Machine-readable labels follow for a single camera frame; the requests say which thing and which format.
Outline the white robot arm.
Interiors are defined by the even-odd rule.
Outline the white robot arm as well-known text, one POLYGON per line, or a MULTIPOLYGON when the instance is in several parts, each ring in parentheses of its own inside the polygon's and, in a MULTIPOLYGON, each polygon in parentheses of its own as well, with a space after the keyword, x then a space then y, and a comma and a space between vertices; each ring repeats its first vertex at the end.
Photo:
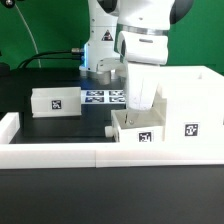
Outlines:
POLYGON ((87 0, 90 37, 80 71, 104 84, 113 70, 125 78, 125 122, 134 125, 150 111, 158 82, 146 72, 168 60, 170 26, 181 20, 194 0, 87 0))

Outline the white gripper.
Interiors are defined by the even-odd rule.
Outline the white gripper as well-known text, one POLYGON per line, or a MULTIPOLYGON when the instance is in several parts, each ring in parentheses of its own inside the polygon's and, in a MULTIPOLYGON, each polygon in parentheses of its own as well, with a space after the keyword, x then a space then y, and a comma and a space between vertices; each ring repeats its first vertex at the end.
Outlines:
POLYGON ((125 98, 127 110, 125 124, 133 125, 136 120, 136 112, 145 111, 152 107, 160 69, 157 65, 120 61, 118 58, 105 58, 97 64, 97 75, 101 84, 110 82, 110 71, 115 70, 117 75, 125 78, 125 98))

